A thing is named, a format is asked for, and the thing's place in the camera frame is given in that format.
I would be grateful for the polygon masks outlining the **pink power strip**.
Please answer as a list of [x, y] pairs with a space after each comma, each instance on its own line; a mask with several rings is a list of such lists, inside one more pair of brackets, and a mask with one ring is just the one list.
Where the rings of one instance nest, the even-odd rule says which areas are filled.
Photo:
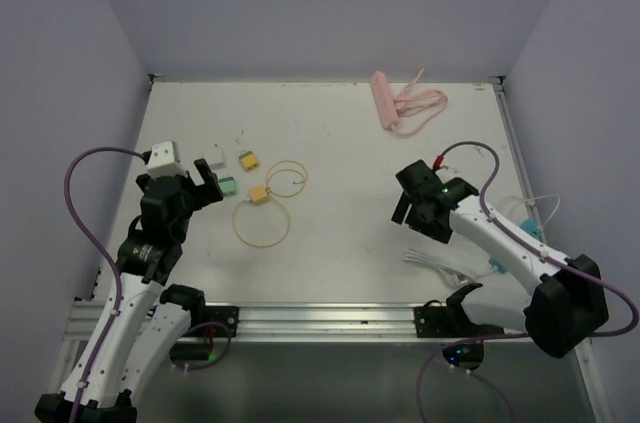
[[[404, 85], [397, 94], [392, 93], [385, 73], [376, 71], [372, 75], [369, 86], [381, 126], [385, 131], [399, 137], [413, 136], [446, 109], [449, 99], [441, 90], [426, 89], [413, 94], [423, 73], [424, 70], [421, 69], [414, 79]], [[432, 111], [432, 113], [415, 128], [401, 128], [403, 119], [412, 118], [425, 111]]]

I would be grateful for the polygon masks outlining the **blue power adapter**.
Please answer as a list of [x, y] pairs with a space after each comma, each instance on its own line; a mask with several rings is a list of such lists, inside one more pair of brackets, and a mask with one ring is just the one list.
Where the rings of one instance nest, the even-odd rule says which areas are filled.
[[[528, 218], [523, 220], [520, 223], [519, 228], [536, 240], [543, 241], [542, 228], [537, 225], [533, 219]], [[489, 258], [489, 264], [491, 265], [493, 270], [497, 271], [500, 274], [508, 273], [508, 269], [495, 256], [491, 256]]]

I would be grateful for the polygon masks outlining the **green plug adapter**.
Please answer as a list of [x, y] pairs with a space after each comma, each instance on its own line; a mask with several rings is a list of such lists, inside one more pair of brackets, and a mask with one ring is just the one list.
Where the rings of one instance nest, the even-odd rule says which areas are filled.
[[234, 177], [223, 177], [218, 180], [220, 190], [224, 197], [237, 194], [237, 182]]

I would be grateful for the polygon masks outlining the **yellow plug adapter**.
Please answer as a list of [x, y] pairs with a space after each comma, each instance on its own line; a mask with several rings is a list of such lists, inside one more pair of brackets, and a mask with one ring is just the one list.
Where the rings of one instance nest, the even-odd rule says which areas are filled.
[[238, 160], [245, 171], [252, 171], [260, 164], [258, 157], [251, 151], [241, 154]]

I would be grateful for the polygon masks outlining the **yellow plug with cable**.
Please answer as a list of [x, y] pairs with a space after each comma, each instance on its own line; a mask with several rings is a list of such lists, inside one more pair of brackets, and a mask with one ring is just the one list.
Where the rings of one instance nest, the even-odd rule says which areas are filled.
[[264, 182], [247, 191], [231, 216], [235, 237], [254, 249], [281, 244], [290, 234], [292, 216], [286, 204], [298, 197], [309, 181], [309, 171], [299, 161], [275, 162], [265, 173]]

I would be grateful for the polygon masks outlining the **white plug adapter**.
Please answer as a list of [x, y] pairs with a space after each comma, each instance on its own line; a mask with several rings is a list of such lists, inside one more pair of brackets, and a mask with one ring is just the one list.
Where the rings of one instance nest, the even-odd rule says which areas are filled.
[[224, 168], [226, 166], [224, 151], [218, 144], [214, 144], [208, 149], [206, 160], [212, 169]]

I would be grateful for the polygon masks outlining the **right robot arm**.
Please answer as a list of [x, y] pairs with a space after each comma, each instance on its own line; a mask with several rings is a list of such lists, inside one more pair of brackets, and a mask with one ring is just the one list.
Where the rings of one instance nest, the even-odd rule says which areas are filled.
[[440, 243], [459, 234], [495, 258], [520, 289], [495, 293], [469, 283], [444, 306], [424, 305], [424, 319], [444, 336], [482, 335], [489, 328], [526, 333], [547, 355], [562, 358], [609, 318], [598, 265], [554, 250], [489, 206], [465, 180], [442, 181], [424, 161], [397, 173], [402, 188], [392, 221]]

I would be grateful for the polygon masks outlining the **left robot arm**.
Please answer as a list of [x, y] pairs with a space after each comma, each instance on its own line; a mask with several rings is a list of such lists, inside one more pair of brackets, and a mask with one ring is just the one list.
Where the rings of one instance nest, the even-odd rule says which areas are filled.
[[137, 177], [140, 213], [117, 255], [107, 259], [113, 273], [108, 299], [67, 379], [40, 396], [38, 421], [134, 422], [146, 386], [179, 339], [233, 338], [225, 323], [208, 320], [202, 291], [168, 282], [191, 217], [224, 198], [208, 163], [194, 165], [201, 184], [177, 161], [162, 176]]

